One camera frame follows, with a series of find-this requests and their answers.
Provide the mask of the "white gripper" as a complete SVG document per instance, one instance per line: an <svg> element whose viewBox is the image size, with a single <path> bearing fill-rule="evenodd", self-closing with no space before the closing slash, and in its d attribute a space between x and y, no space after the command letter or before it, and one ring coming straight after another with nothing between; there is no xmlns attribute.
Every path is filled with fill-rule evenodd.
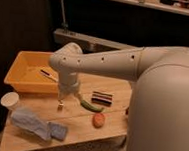
<svg viewBox="0 0 189 151"><path fill-rule="evenodd" d="M76 72L60 72L58 79L58 99L63 101L67 96L78 93L80 81Z"/></svg>

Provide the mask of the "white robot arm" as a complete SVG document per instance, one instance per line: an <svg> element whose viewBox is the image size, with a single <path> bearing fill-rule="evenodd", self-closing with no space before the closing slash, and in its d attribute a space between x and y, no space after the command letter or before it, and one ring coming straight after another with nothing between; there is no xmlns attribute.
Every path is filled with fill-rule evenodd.
<svg viewBox="0 0 189 151"><path fill-rule="evenodd" d="M135 82L126 151L189 151L189 48L139 47L84 54L68 43L49 59L61 94L78 89L79 73Z"/></svg>

